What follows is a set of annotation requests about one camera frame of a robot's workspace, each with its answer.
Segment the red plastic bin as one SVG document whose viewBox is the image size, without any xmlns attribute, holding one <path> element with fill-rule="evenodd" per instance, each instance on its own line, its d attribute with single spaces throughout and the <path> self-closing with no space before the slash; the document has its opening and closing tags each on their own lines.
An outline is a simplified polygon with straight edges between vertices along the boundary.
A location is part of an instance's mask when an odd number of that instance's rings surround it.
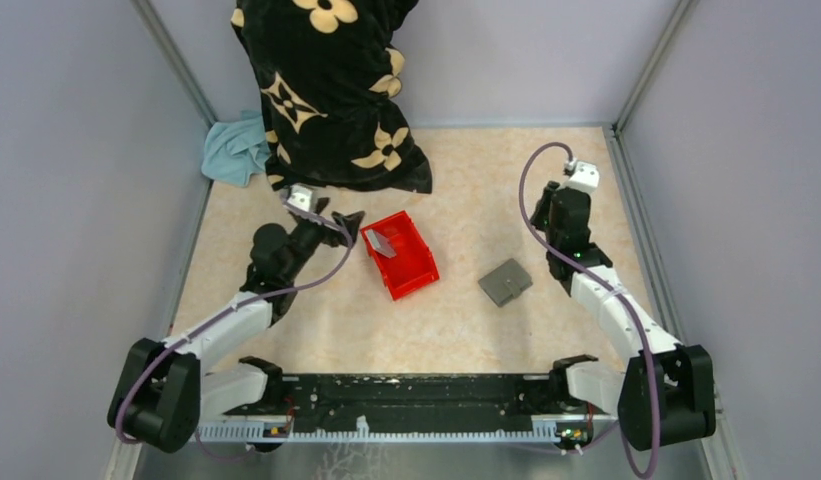
<svg viewBox="0 0 821 480">
<path fill-rule="evenodd" d="M 375 253 L 364 238 L 367 229 L 386 236 L 397 256 L 391 259 Z M 399 211 L 361 229 L 370 258 L 393 301 L 398 301 L 440 279 L 433 253 L 405 211 Z"/>
</svg>

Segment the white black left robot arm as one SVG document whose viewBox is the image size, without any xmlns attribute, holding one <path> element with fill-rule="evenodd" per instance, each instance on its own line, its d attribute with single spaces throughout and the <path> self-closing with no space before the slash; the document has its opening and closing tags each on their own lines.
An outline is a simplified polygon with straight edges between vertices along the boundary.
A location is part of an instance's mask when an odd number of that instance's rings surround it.
<svg viewBox="0 0 821 480">
<path fill-rule="evenodd" d="M 364 212 L 322 213 L 326 198 L 295 194 L 283 206 L 295 221 L 292 230 L 277 223 L 260 226 L 252 237 L 243 285 L 217 313 L 162 340 L 141 338 L 129 348 L 107 412 L 119 441 L 146 444 L 165 453 L 194 438 L 206 417 L 252 405 L 263 414 L 278 411 L 286 399 L 280 368 L 259 359 L 235 367 L 213 367 L 249 339 L 277 324 L 303 289 L 320 286 L 338 268 L 304 284 L 296 278 L 320 246 L 350 254 Z"/>
</svg>

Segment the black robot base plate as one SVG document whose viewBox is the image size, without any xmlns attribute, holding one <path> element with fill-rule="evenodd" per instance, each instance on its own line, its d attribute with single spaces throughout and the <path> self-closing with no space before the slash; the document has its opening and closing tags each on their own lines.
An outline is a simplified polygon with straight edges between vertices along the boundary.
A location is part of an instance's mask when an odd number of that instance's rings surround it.
<svg viewBox="0 0 821 480">
<path fill-rule="evenodd" d="M 542 420 L 588 426 L 602 410 L 548 374 L 287 374 L 229 415 L 277 416 L 295 434 L 483 438 L 532 435 Z"/>
</svg>

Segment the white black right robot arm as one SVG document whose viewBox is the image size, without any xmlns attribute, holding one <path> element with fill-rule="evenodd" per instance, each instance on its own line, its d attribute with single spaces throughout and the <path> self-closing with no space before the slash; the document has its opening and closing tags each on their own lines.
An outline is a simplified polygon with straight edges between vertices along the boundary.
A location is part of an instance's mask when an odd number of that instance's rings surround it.
<svg viewBox="0 0 821 480">
<path fill-rule="evenodd" d="M 549 182 L 529 218 L 546 247 L 551 276 L 597 322 L 617 355 L 617 371 L 584 355 L 555 363 L 549 398 L 562 412 L 590 403 L 615 416 L 637 451 L 712 436 L 716 431 L 713 362 L 685 345 L 637 303 L 609 256 L 591 240 L 589 194 Z"/>
</svg>

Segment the grey card holder wallet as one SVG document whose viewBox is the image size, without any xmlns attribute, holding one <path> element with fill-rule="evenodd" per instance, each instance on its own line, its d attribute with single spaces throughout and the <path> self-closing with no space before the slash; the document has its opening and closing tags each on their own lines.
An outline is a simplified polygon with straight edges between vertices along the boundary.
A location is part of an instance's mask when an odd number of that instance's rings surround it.
<svg viewBox="0 0 821 480">
<path fill-rule="evenodd" d="M 530 274 L 513 258 L 505 260 L 478 280 L 487 297 L 499 308 L 519 298 L 533 285 Z"/>
</svg>

